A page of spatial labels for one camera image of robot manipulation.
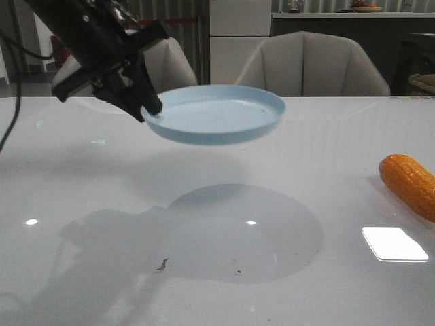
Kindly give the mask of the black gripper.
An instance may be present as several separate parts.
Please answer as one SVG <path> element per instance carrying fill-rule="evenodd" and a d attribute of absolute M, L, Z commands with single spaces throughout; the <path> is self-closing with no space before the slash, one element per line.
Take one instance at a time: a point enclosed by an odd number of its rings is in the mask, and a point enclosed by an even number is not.
<path fill-rule="evenodd" d="M 27 1 L 43 23 L 56 35 L 81 65 L 54 88 L 62 102 L 76 90 L 94 82 L 94 96 L 117 106 L 139 122 L 141 109 L 150 115 L 162 111 L 162 102 L 152 85 L 143 51 L 168 37 L 164 27 L 152 23 L 128 35 L 113 13 L 111 1 Z M 124 68 L 132 81 L 107 76 Z"/>

